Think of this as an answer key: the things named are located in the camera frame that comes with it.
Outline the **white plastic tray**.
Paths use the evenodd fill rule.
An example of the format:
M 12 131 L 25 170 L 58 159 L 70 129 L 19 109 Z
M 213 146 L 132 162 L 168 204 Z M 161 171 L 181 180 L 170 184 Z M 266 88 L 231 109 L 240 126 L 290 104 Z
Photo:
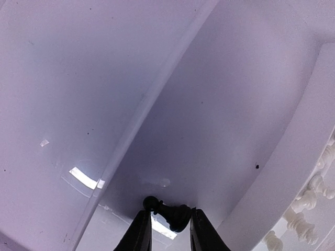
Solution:
M 1 250 L 113 250 L 147 196 L 334 250 L 334 198 L 315 245 L 281 222 L 332 137 L 334 1 L 1 1 Z M 152 250 L 190 221 L 151 212 Z

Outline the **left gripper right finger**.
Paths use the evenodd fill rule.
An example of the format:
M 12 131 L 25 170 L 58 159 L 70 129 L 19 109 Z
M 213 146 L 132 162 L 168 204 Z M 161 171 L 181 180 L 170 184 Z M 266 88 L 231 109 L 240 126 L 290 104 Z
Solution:
M 192 209 L 190 238 L 192 251 L 230 251 L 202 209 Z

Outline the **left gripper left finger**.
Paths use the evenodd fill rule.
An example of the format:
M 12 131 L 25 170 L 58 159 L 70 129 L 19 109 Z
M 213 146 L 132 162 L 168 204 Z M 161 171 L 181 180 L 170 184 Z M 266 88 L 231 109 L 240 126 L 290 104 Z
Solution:
M 114 251 L 151 251 L 151 212 L 141 210 L 123 235 Z

